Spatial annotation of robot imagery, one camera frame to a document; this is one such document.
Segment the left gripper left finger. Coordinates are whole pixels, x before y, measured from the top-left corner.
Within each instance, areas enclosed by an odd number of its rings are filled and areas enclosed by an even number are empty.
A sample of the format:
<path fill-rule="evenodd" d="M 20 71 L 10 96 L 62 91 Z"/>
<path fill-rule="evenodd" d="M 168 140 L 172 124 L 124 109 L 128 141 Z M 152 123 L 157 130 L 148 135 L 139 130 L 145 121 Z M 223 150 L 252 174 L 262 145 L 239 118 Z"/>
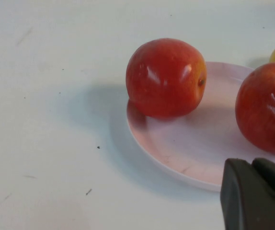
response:
<path fill-rule="evenodd" d="M 275 230 L 275 191 L 252 163 L 225 161 L 220 202 L 227 230 Z"/>

